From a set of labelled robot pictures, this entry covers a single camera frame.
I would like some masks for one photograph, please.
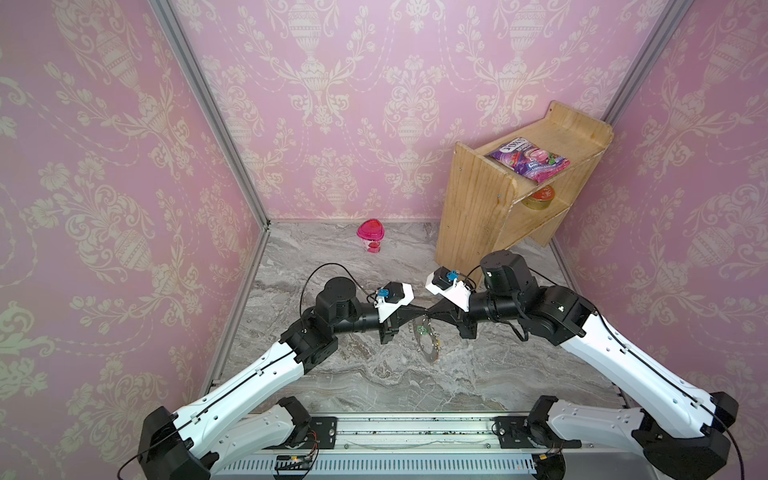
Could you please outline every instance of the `pink wall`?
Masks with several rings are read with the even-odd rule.
[[[273,219],[439,218],[457,141],[600,116],[666,0],[174,0]]]
[[[739,400],[747,478],[768,469],[767,68],[768,3],[694,2],[557,235],[614,325]]]
[[[0,152],[0,478],[113,478],[257,224],[146,2],[0,5]]]

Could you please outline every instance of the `gray marble tabletop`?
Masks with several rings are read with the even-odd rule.
[[[356,229],[338,223],[272,224],[224,380],[252,363],[298,318],[301,287],[321,263],[343,264],[368,291],[397,280],[413,285],[414,304],[428,306],[437,300],[424,288],[426,276],[438,267],[437,224],[386,223],[380,253],[366,252]],[[549,247],[524,240],[511,250],[564,283]],[[307,287],[305,308],[328,279],[344,275],[337,266],[322,268]],[[435,320],[401,327],[384,346],[374,332],[339,336],[336,353],[257,411],[291,395],[311,412],[527,411],[540,395],[585,405],[620,405],[605,377],[542,339],[521,343],[508,326],[483,323],[478,338],[466,340],[455,327]]]

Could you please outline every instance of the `pink wallpaper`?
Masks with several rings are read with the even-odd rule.
[[[440,218],[452,145],[600,116],[667,0],[173,0],[270,218]]]
[[[113,478],[197,395],[256,221],[146,2],[0,4],[0,152],[0,478]]]
[[[768,470],[766,70],[768,2],[694,2],[557,235],[614,325],[738,399],[747,478]]]

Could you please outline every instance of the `wooden shelf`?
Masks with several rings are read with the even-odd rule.
[[[476,150],[457,142],[435,261],[468,272],[486,254],[509,248],[525,237],[542,245],[549,243],[613,136],[610,125],[553,101],[540,121]],[[563,155],[571,164],[537,184],[485,156],[517,137]],[[555,198],[548,208],[532,210],[519,204],[549,184]],[[479,271],[473,277],[478,281]]]

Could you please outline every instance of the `pink lid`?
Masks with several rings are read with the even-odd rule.
[[[372,218],[360,225],[357,236],[363,240],[381,240],[384,238],[384,226],[377,219]]]

